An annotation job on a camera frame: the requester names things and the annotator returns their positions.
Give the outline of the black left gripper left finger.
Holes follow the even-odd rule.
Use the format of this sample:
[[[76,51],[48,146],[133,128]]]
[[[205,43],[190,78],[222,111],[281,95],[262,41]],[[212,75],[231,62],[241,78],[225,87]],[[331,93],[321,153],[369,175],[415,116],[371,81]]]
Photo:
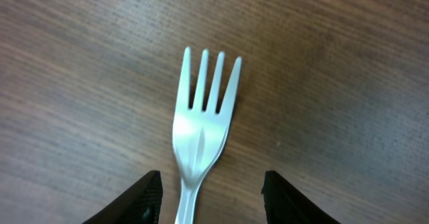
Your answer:
[[[162,197],[160,171],[151,170],[83,224],[158,224]]]

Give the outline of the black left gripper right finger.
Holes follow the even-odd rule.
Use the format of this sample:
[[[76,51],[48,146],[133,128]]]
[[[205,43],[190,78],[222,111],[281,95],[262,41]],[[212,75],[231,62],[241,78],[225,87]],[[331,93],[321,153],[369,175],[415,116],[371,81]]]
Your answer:
[[[339,224],[274,170],[265,172],[261,193],[268,224]]]

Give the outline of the white plastic fork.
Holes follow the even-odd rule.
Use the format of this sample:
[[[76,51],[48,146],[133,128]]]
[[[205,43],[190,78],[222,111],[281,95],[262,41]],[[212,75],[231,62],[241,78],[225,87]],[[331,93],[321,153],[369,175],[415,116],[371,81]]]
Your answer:
[[[172,147],[181,180],[175,224],[192,223],[194,220],[200,186],[226,144],[239,86],[242,65],[240,56],[235,60],[220,111],[217,111],[225,60],[225,53],[220,52],[208,94],[208,103],[204,109],[208,57],[208,50],[203,50],[191,105],[191,48],[187,47],[184,51],[172,127]]]

